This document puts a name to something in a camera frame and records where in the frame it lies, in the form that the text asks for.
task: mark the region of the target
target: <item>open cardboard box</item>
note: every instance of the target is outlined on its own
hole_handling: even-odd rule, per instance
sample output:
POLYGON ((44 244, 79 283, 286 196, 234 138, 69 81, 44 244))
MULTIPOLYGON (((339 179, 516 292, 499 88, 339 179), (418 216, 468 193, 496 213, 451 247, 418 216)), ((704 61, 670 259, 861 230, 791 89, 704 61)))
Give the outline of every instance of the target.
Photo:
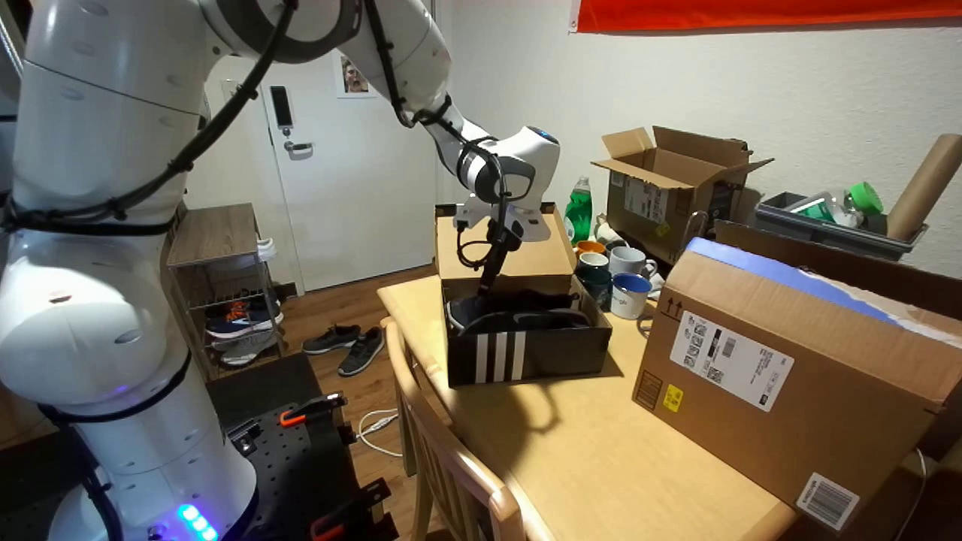
POLYGON ((842 533, 953 407, 958 379, 962 321, 690 240, 633 398, 842 533))
POLYGON ((753 149, 738 138, 709 138, 656 126, 601 135, 609 172, 607 222, 648 254, 673 265, 683 247, 732 220, 743 204, 749 172, 767 164, 749 163, 753 149))
MULTIPOLYGON (((575 275, 575 261, 558 216, 547 213, 544 222, 551 238, 524 244, 516 253, 511 253, 496 292, 531 288, 544 293, 570 293, 570 308, 587 315, 587 326, 459 333, 449 324, 449 383, 575 379, 601 372, 607 359, 609 324, 575 275)), ((486 224, 482 222, 459 240, 482 240, 485 230, 486 224)), ((477 269, 459 265, 451 216, 440 216, 435 240, 443 302, 449 306, 449 299, 477 293, 482 275, 477 269)))

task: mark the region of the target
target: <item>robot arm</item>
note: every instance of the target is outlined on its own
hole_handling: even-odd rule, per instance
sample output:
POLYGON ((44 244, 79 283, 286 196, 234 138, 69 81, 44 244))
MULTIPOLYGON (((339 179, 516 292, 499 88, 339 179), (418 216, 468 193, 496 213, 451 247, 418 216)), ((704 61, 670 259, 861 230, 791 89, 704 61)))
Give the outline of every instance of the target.
MULTIPOLYGON (((552 178, 558 144, 531 126, 511 138, 492 138, 464 118, 444 88, 451 68, 449 44, 422 0, 339 0, 305 3, 302 8, 313 11, 294 16, 279 61, 310 61, 339 47, 393 106, 404 126, 425 126, 434 135, 443 164, 471 193, 459 204, 458 224, 468 228, 490 216, 490 253, 471 261, 459 249, 464 265, 485 267, 482 280, 492 283, 521 240, 547 238, 541 198, 552 178)), ((256 51, 256 42, 265 42, 267 28, 275 28, 277 0, 208 0, 208 11, 234 51, 256 51)))
POLYGON ((198 522, 220 539, 256 504, 256 471, 222 438, 159 261, 182 172, 256 93, 271 58, 335 47, 399 124, 435 138, 474 196, 464 224, 490 216, 490 283, 521 240, 547 230, 541 196, 558 148, 537 128, 499 142, 458 112, 449 47, 418 0, 33 0, 4 196, 0 380, 44 406, 86 456, 52 539, 176 539, 198 522), (222 51, 265 54, 198 132, 222 51))

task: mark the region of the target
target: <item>door handle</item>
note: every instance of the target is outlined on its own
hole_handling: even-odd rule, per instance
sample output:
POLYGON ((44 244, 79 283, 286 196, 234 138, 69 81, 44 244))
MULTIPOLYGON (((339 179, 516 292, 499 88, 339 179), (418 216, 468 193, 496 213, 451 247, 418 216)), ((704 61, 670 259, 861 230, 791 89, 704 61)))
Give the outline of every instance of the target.
POLYGON ((277 128, 284 135, 291 135, 294 118, 291 118, 290 89, 286 88, 271 88, 271 101, 275 101, 277 128))
POLYGON ((310 159, 313 155, 313 142, 286 142, 284 149, 290 149, 291 159, 310 159))

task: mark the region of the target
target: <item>wooden table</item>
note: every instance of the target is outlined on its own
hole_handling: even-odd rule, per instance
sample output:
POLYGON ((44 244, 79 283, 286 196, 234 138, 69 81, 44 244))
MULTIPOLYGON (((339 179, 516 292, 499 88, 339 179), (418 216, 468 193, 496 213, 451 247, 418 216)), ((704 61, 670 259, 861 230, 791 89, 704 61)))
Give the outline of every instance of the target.
POLYGON ((630 403, 642 335, 609 318, 597 379, 449 387, 440 275, 378 292, 464 442, 516 492, 531 539, 780 539, 795 512, 630 403))

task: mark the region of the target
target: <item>black box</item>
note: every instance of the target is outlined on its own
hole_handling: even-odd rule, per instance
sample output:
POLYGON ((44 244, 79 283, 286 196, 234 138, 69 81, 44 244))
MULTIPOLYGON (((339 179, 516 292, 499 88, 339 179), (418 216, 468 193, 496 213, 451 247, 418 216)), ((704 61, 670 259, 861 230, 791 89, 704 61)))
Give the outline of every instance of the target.
POLYGON ((821 247, 832 247, 832 249, 846 249, 846 253, 858 253, 858 254, 869 254, 869 259, 891 259, 900 261, 906 253, 912 253, 912 244, 897 240, 897 238, 885 238, 866 228, 842 228, 832 222, 816 222, 796 213, 788 213, 784 207, 804 200, 807 196, 796 193, 780 193, 767 200, 761 200, 753 213, 753 228, 764 228, 783 238, 796 238, 807 244, 821 244, 821 247))
MULTIPOLYGON (((449 321, 449 383, 597 374, 609 324, 575 275, 511 275, 499 292, 570 293, 587 326, 468 333, 449 321)), ((443 280, 443 299, 474 293, 477 280, 443 280)))

